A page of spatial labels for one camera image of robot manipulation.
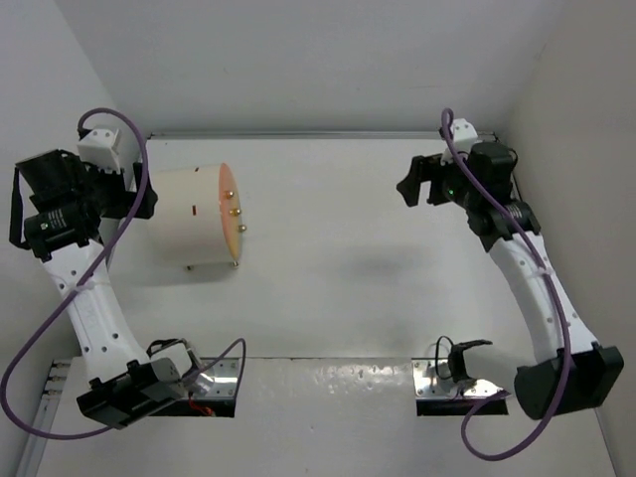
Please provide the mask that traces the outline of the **round drawer cabinet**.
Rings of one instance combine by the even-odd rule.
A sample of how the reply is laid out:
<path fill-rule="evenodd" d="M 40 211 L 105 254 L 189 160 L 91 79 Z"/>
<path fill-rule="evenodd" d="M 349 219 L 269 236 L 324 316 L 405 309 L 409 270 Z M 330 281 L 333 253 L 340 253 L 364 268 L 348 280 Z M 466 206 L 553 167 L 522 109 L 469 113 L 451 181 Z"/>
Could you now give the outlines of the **round drawer cabinet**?
<path fill-rule="evenodd" d="M 152 179 L 158 201 L 147 230 L 159 260 L 182 267 L 239 264 L 246 225 L 228 164 L 161 171 Z"/>

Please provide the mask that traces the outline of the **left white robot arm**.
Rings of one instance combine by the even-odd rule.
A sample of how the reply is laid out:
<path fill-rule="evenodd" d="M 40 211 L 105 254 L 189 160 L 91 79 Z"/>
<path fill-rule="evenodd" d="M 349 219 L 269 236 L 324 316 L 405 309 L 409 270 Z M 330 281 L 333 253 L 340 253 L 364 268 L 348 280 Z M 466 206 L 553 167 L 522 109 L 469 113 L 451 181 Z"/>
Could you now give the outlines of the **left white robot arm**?
<path fill-rule="evenodd" d="M 152 189 L 138 209 L 134 201 L 115 162 L 95 165 L 57 149 L 15 166 L 10 238 L 34 254 L 70 301 L 89 385 L 77 399 L 80 412 L 116 429 L 185 398 L 183 378 L 199 363 L 184 339 L 141 347 L 117 301 L 99 225 L 127 214 L 152 217 Z"/>

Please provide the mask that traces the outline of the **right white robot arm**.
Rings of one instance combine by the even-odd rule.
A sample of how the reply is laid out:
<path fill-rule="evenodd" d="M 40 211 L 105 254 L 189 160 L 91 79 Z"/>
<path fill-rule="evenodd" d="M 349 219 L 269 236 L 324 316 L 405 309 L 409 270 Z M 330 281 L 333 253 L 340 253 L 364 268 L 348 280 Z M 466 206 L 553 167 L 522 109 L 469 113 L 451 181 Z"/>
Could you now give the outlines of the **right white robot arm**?
<path fill-rule="evenodd" d="M 466 212 L 471 232 L 508 281 L 528 326 L 532 360 L 495 349 L 492 341 L 454 343 L 437 376 L 456 385 L 485 379 L 515 396 L 532 420 L 543 418 L 564 381 L 557 414 L 601 406 L 624 368 L 615 346 L 602 346 L 574 310 L 554 271 L 541 226 L 525 202 L 513 195 L 516 154 L 497 142 L 472 146 L 465 161 L 484 187 L 480 192 L 461 169 L 441 155 L 415 156 L 397 183 L 405 203 L 454 203 Z"/>

